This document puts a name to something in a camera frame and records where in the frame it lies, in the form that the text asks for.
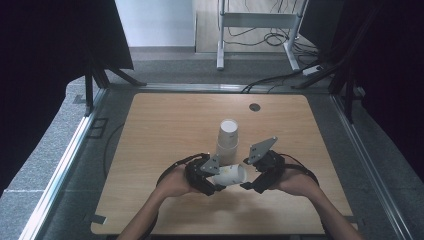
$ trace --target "white cup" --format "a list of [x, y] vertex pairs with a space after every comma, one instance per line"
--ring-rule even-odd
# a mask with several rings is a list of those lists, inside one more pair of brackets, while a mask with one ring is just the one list
[[216, 154], [219, 155], [219, 164], [231, 165], [235, 162], [238, 146], [238, 124], [232, 119], [221, 122], [218, 139], [216, 141]]
[[214, 175], [212, 180], [215, 184], [221, 186], [230, 186], [244, 183], [247, 179], [246, 169], [240, 164], [225, 166], [219, 168], [219, 175]]
[[236, 121], [225, 119], [221, 122], [218, 144], [223, 148], [234, 148], [238, 145], [238, 124]]
[[216, 144], [216, 154], [219, 156], [219, 165], [227, 166], [234, 164], [236, 161], [237, 146], [232, 148], [224, 148], [219, 143]]

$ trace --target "wooden tabletop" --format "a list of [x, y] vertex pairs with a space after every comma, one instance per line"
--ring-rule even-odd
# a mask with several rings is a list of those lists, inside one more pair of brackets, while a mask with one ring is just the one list
[[[258, 104], [259, 111], [249, 106]], [[345, 216], [352, 212], [307, 99], [301, 95], [141, 93], [134, 97], [96, 215], [96, 234], [119, 234], [141, 208], [161, 173], [196, 153], [215, 152], [220, 123], [239, 125], [236, 155], [242, 163], [252, 144], [277, 136], [272, 149], [300, 160]], [[207, 197], [187, 194], [167, 199], [153, 234], [321, 234], [310, 202], [280, 191], [258, 194], [238, 185]]]

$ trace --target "metal frame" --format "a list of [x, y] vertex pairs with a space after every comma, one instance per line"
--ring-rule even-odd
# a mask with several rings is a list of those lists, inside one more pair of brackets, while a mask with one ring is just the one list
[[[95, 105], [99, 105], [102, 101], [107, 90], [100, 89], [94, 100]], [[52, 178], [47, 184], [46, 189], [44, 190], [43, 195], [37, 203], [34, 211], [31, 214], [24, 230], [22, 231], [19, 239], [35, 239], [41, 227], [43, 226], [45, 220], [47, 219], [48, 213], [50, 212], [51, 207], [53, 206], [56, 196], [58, 195], [60, 188], [62, 187], [63, 182], [69, 172], [69, 169], [72, 166], [72, 163], [75, 160], [75, 156], [80, 148], [82, 141], [84, 140], [85, 135], [89, 129], [91, 122], [94, 119], [94, 116], [97, 113], [97, 108], [94, 108], [94, 111], [89, 116], [84, 116], [78, 125], [74, 136], [72, 137], [68, 147], [65, 150], [56, 170], [53, 173]]]
[[404, 217], [396, 205], [389, 189], [381, 178], [374, 165], [371, 156], [368, 154], [366, 147], [364, 146], [361, 137], [355, 129], [354, 124], [344, 114], [344, 104], [342, 103], [339, 96], [331, 95], [331, 99], [336, 106], [337, 112], [339, 113], [340, 120], [352, 141], [352, 144], [362, 162], [365, 173], [367, 174], [374, 190], [376, 191], [377, 197], [383, 206], [387, 217], [392, 224], [393, 229], [398, 236], [398, 239], [414, 239], [405, 223]]
[[[228, 84], [148, 84], [146, 87], [139, 87], [141, 92], [213, 92], [213, 93], [238, 93], [244, 89], [244, 85], [228, 85]], [[117, 89], [137, 89], [131, 86], [121, 87]], [[270, 86], [259, 85], [255, 86], [251, 90], [251, 93], [267, 93]], [[95, 105], [98, 106], [103, 100], [107, 89], [100, 89], [95, 98]], [[321, 89], [307, 89], [296, 90], [290, 87], [275, 89], [273, 93], [322, 93], [328, 94], [326, 90]], [[373, 164], [373, 160], [369, 156], [367, 149], [362, 143], [362, 140], [353, 124], [349, 122], [346, 116], [343, 114], [343, 103], [340, 97], [331, 95], [331, 99], [334, 102], [336, 110], [339, 113], [339, 117], [343, 126], [349, 135], [356, 152], [363, 164], [364, 170], [369, 177], [371, 184], [373, 185], [377, 196], [388, 216], [390, 223], [395, 230], [398, 239], [413, 239], [411, 233], [404, 221], [399, 208], [393, 200], [387, 186], [381, 179], [376, 167]], [[62, 156], [59, 165], [57, 166], [49, 184], [47, 185], [43, 195], [41, 196], [37, 206], [35, 207], [30, 219], [28, 220], [21, 236], [20, 240], [35, 239], [38, 232], [43, 226], [48, 213], [56, 199], [57, 194], [70, 170], [70, 167], [74, 161], [77, 151], [81, 147], [82, 141], [88, 131], [88, 128], [97, 114], [98, 107], [94, 108], [94, 111], [90, 116], [83, 117], [81, 120], [70, 144], [68, 145], [65, 153]]]
[[292, 29], [289, 41], [285, 42], [284, 50], [294, 71], [299, 70], [296, 58], [292, 52], [294, 40], [300, 28], [300, 22], [305, 12], [308, 0], [304, 0], [297, 14], [283, 13], [235, 13], [225, 12], [225, 0], [220, 1], [219, 10], [219, 41], [217, 49], [216, 68], [224, 70], [224, 28], [225, 27], [249, 27], [249, 28], [282, 28]]

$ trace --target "white stand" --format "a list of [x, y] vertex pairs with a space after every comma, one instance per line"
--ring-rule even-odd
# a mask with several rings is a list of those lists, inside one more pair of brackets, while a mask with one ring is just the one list
[[216, 67], [224, 70], [224, 27], [246, 27], [246, 28], [282, 28], [291, 29], [289, 41], [284, 43], [284, 50], [294, 71], [299, 70], [296, 58], [292, 52], [292, 47], [296, 35], [299, 31], [303, 12], [305, 11], [307, 0], [303, 1], [302, 7], [297, 14], [282, 13], [236, 13], [225, 12], [225, 0], [220, 0], [219, 28], [220, 36], [217, 50]]

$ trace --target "power strip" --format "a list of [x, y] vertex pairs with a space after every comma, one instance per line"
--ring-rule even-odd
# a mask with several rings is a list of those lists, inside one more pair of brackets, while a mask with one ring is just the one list
[[323, 68], [320, 65], [316, 65], [310, 68], [307, 68], [305, 70], [303, 70], [303, 76], [310, 76], [314, 73], [319, 72], [320, 70], [322, 70]]

